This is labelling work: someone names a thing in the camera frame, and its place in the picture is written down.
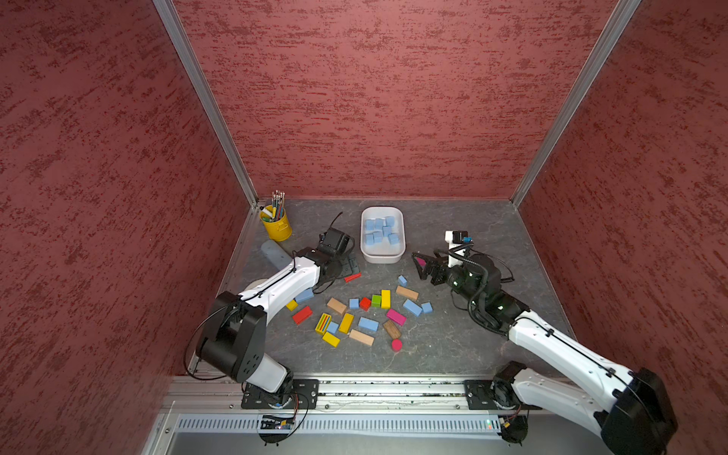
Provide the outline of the long blue block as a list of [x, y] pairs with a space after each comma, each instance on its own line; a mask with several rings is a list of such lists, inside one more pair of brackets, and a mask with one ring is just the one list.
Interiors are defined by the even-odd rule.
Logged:
[[315, 297], [315, 294], [313, 292], [312, 288], [305, 289], [305, 291], [301, 292], [299, 295], [295, 297], [295, 301], [297, 303], [305, 303], [306, 301], [309, 301], [310, 299], [313, 299]]
[[403, 307], [416, 317], [419, 317], [423, 313], [423, 309], [411, 300], [405, 301]]

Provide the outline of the white plastic tub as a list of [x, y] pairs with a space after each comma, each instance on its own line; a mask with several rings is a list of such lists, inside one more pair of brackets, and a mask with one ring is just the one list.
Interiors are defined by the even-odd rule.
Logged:
[[366, 208], [360, 221], [360, 251], [369, 264], [397, 263], [406, 251], [404, 215], [398, 208]]

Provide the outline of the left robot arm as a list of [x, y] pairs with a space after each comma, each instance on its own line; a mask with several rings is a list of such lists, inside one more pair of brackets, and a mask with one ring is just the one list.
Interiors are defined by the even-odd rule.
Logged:
[[201, 325], [195, 354], [238, 383], [269, 394], [289, 394], [290, 369], [265, 352], [267, 326], [303, 291], [339, 278], [350, 254], [309, 248], [262, 284], [238, 294], [221, 293]]

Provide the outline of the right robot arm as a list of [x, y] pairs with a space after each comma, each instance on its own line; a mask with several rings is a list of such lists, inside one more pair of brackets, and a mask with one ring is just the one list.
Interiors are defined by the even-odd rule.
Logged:
[[642, 368], [633, 371], [593, 352], [546, 322], [526, 303], [502, 289], [493, 260], [469, 246], [432, 256], [415, 253], [418, 275], [445, 284], [466, 299], [470, 320], [531, 352], [565, 376], [540, 375], [511, 361], [490, 380], [486, 397], [500, 410], [504, 441], [521, 443], [528, 408], [540, 408], [589, 430], [613, 454], [665, 454], [678, 430], [663, 380]]

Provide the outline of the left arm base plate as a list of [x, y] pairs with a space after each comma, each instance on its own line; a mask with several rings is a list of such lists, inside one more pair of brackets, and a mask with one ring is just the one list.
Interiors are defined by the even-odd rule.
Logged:
[[318, 379], [294, 378], [284, 381], [282, 390], [268, 392], [246, 384], [242, 388], [241, 408], [256, 411], [305, 411], [315, 409], [320, 391]]

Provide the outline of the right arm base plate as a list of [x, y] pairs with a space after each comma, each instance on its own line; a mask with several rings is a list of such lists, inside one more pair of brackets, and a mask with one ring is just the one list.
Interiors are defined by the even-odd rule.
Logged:
[[516, 396], [512, 385], [500, 379], [466, 380], [464, 396], [470, 411], [540, 411], [539, 407], [524, 404]]

